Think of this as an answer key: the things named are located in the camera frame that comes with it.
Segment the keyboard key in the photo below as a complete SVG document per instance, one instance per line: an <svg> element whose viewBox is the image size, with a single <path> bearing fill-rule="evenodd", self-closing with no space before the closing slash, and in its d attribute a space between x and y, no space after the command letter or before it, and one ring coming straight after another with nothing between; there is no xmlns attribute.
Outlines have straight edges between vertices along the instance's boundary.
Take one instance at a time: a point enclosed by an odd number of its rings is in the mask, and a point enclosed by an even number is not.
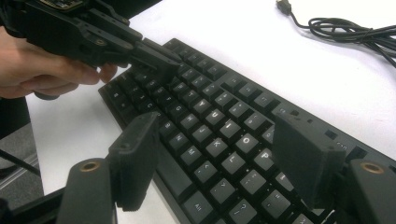
<svg viewBox="0 0 396 224"><path fill-rule="evenodd" d="M222 65L216 63L206 70L205 75L207 75L210 79L216 81L221 78L224 73L226 73L225 68Z"/></svg>
<svg viewBox="0 0 396 224"><path fill-rule="evenodd" d="M289 206L289 200L276 189L262 202L262 207L273 219L279 219Z"/></svg>
<svg viewBox="0 0 396 224"><path fill-rule="evenodd" d="M269 176L272 171L275 170L271 150L268 148L263 150L256 158L254 158L254 164L256 168L265 173L265 176Z"/></svg>
<svg viewBox="0 0 396 224"><path fill-rule="evenodd" d="M193 108L192 111L199 119L203 119L207 116L207 113L212 108L212 104L210 104L206 99L199 101Z"/></svg>
<svg viewBox="0 0 396 224"><path fill-rule="evenodd" d="M216 107L222 112L229 110L236 102L237 100L227 91L215 99Z"/></svg>
<svg viewBox="0 0 396 224"><path fill-rule="evenodd" d="M277 107L275 107L272 111L270 116L271 119L275 119L276 114L290 114L293 111L290 105L286 105L284 103L281 103Z"/></svg>
<svg viewBox="0 0 396 224"><path fill-rule="evenodd" d="M142 114L144 113L148 113L150 111L154 111L156 110L157 106L154 104L154 102L150 99L147 99L146 101L140 103L137 106L137 109L139 110L139 112L141 112Z"/></svg>
<svg viewBox="0 0 396 224"><path fill-rule="evenodd" d="M206 147L205 151L210 160L219 162L220 160L223 160L225 156L227 156L229 148L227 144L221 140L221 138L217 138Z"/></svg>
<svg viewBox="0 0 396 224"><path fill-rule="evenodd" d="M200 191L183 203L183 209L195 224L209 223L216 215L212 205Z"/></svg>
<svg viewBox="0 0 396 224"><path fill-rule="evenodd" d="M213 139L213 136L212 130L206 125L202 125L192 134L192 140L199 148L205 148Z"/></svg>
<svg viewBox="0 0 396 224"><path fill-rule="evenodd" d="M172 93L177 97L177 99L181 99L184 92L189 91L190 88L186 83L180 82L177 86L172 89Z"/></svg>
<svg viewBox="0 0 396 224"><path fill-rule="evenodd" d="M237 123L244 121L252 113L253 111L243 102L236 103L228 110L228 114Z"/></svg>
<svg viewBox="0 0 396 224"><path fill-rule="evenodd" d="M198 118L195 117L195 115L193 115L193 114L189 114L186 118L184 118L180 122L180 129L184 133L191 133L192 130L198 128L199 125L200 125L200 122L199 122Z"/></svg>
<svg viewBox="0 0 396 224"><path fill-rule="evenodd" d="M213 65L213 61L208 58L205 58L200 62L198 62L198 64L196 64L195 67L198 71L203 73L204 71L206 71L207 68L211 67L212 65Z"/></svg>
<svg viewBox="0 0 396 224"><path fill-rule="evenodd" d="M179 203L184 201L195 190L195 186L164 147L160 147L159 158L158 175L175 199Z"/></svg>
<svg viewBox="0 0 396 224"><path fill-rule="evenodd" d="M245 199L231 209L229 217L235 224L255 223L258 218L257 211Z"/></svg>
<svg viewBox="0 0 396 224"><path fill-rule="evenodd" d="M176 125L172 121L168 120L160 127L160 137L164 142L166 142L169 137L172 137L173 133L176 133L176 131Z"/></svg>
<svg viewBox="0 0 396 224"><path fill-rule="evenodd" d="M201 97L199 94L196 91L191 90L181 97L181 102L188 108L192 108L200 99Z"/></svg>
<svg viewBox="0 0 396 224"><path fill-rule="evenodd" d="M145 86L145 90L148 91L149 93L152 93L153 91L157 90L160 87L160 83L157 80L151 80L148 84Z"/></svg>
<svg viewBox="0 0 396 224"><path fill-rule="evenodd" d="M221 163L225 174L232 179L236 179L245 172L246 162L236 153L231 154L224 162Z"/></svg>
<svg viewBox="0 0 396 224"><path fill-rule="evenodd" d="M207 101L210 102L214 101L222 93L222 89L214 83L210 83L206 88L202 90L202 95Z"/></svg>
<svg viewBox="0 0 396 224"><path fill-rule="evenodd" d="M181 103L172 104L167 109L169 111L169 117L175 123L179 123L189 113L187 107Z"/></svg>
<svg viewBox="0 0 396 224"><path fill-rule="evenodd" d="M227 121L224 126L219 130L220 136L228 145L231 145L236 140L238 140L242 132L243 130L241 129L241 127L233 120Z"/></svg>
<svg viewBox="0 0 396 224"><path fill-rule="evenodd" d="M186 63L194 67L196 64L198 64L198 62L203 59L203 57L204 56L201 53L193 53L187 58Z"/></svg>
<svg viewBox="0 0 396 224"><path fill-rule="evenodd" d="M250 133L246 133L235 143L234 147L237 151L241 152L241 155L243 155L245 159L248 160L257 154L259 141L251 136Z"/></svg>
<svg viewBox="0 0 396 224"><path fill-rule="evenodd" d="M136 81L137 84L139 84L140 87L144 87L148 82L151 81L151 79L149 79L149 76L143 73L137 73L134 76L134 80Z"/></svg>
<svg viewBox="0 0 396 224"><path fill-rule="evenodd" d="M203 90L208 84L210 83L210 80L207 79L205 76L199 76L196 78L192 83L191 87L196 90L196 91L201 91Z"/></svg>
<svg viewBox="0 0 396 224"><path fill-rule="evenodd" d="M279 104L279 101L276 100L271 94L263 92L256 99L254 99L252 104L255 109L266 115Z"/></svg>
<svg viewBox="0 0 396 224"><path fill-rule="evenodd" d="M223 84L221 84L221 86L227 91L235 93L239 91L245 84L246 81L244 81L241 77L233 76L227 79Z"/></svg>
<svg viewBox="0 0 396 224"><path fill-rule="evenodd" d="M290 183L288 178L281 172L276 176L276 183L279 184L282 189L286 191L294 190L294 186Z"/></svg>
<svg viewBox="0 0 396 224"><path fill-rule="evenodd" d="M250 171L240 182L242 190L246 193L247 197L256 201L261 193L265 190L264 186L267 181L257 171Z"/></svg>
<svg viewBox="0 0 396 224"><path fill-rule="evenodd" d="M262 134L262 139L271 146L274 140L275 125L271 126L265 133Z"/></svg>
<svg viewBox="0 0 396 224"><path fill-rule="evenodd" d="M300 214L291 224L314 224L304 214Z"/></svg>
<svg viewBox="0 0 396 224"><path fill-rule="evenodd" d="M273 122L268 120L264 115L253 113L244 121L244 127L248 129L253 135L258 135L274 125Z"/></svg>
<svg viewBox="0 0 396 224"><path fill-rule="evenodd" d="M243 86L237 93L236 96L238 96L241 100L243 100L246 103L250 103L252 100L254 100L258 95L260 95L262 91L257 89L257 87L253 83L247 83L245 86Z"/></svg>
<svg viewBox="0 0 396 224"><path fill-rule="evenodd" d="M191 142L184 133L178 133L168 143L169 149L174 155L180 155L190 145Z"/></svg>
<svg viewBox="0 0 396 224"><path fill-rule="evenodd" d="M225 178L222 178L220 182L210 190L210 195L215 200L221 212L226 210L227 205L236 200L237 197L236 189Z"/></svg>
<svg viewBox="0 0 396 224"><path fill-rule="evenodd" d="M196 72L194 69L189 69L183 75L181 75L181 80L183 80L185 83L190 85L197 77L199 76L199 73Z"/></svg>
<svg viewBox="0 0 396 224"><path fill-rule="evenodd" d="M227 117L218 109L213 110L209 115L206 116L206 124L214 131L218 130L224 125Z"/></svg>
<svg viewBox="0 0 396 224"><path fill-rule="evenodd" d="M210 161L205 161L204 164L194 171L194 176L201 188L207 189L217 180L219 173L218 169Z"/></svg>
<svg viewBox="0 0 396 224"><path fill-rule="evenodd" d="M204 156L195 146L189 147L189 149L181 154L180 158L189 172L196 169L204 160Z"/></svg>

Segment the keyboard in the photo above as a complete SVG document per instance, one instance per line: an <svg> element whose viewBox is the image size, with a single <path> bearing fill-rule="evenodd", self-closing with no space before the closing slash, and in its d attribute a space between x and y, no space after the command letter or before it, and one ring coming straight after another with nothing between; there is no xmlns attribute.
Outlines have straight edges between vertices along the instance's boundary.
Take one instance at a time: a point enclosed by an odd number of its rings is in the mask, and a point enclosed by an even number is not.
<svg viewBox="0 0 396 224"><path fill-rule="evenodd" d="M165 86L131 67L99 90L121 128L157 112L154 181L180 223L333 223L333 208L309 210L272 160L276 114L308 121L346 151L346 162L395 161L268 91L198 49L172 39L183 60Z"/></svg>

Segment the cable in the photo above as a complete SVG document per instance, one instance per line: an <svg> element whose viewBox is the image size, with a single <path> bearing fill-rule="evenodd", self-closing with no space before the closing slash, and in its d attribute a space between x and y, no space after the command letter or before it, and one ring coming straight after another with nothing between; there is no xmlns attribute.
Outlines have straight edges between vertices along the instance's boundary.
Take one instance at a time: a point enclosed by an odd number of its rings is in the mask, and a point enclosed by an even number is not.
<svg viewBox="0 0 396 224"><path fill-rule="evenodd" d="M366 28L358 24L338 18L314 18L308 25L301 25L291 11L288 0L276 0L277 8L285 15L291 16L294 23L301 29L309 30L313 35L332 42L363 44L381 54L396 68L396 25L379 29Z"/></svg>
<svg viewBox="0 0 396 224"><path fill-rule="evenodd" d="M40 170L38 170L38 169L35 168L34 166L28 164L27 162L22 161L22 160L20 160L20 159L18 159L18 158L16 158L16 157L14 157L14 156L11 155L11 154L8 154L7 152L5 152L5 151L2 150L2 149L0 149L0 157L3 158L3 159L6 159L6 160L8 160L8 161L11 161L11 162L15 163L16 165L18 165L18 166L20 166L20 167L22 167L22 168L24 168L24 169L26 169L26 170L32 172L32 173L35 174L35 175L41 176Z"/></svg>

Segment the white desk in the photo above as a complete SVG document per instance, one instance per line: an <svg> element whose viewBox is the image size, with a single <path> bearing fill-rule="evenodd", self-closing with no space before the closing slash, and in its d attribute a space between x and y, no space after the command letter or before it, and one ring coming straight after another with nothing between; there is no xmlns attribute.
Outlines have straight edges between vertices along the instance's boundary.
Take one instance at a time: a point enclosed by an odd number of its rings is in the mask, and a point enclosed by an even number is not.
<svg viewBox="0 0 396 224"><path fill-rule="evenodd" d="M302 24L314 17L374 28L396 22L393 0L290 2ZM396 159L396 69L364 48L312 38L275 0L165 0L131 26L159 44L179 38ZM77 162L103 158L121 133L97 92L101 86L80 86L51 102L28 97L46 194L64 187ZM176 222L158 192L152 184L142 208L119 212L119 222Z"/></svg>

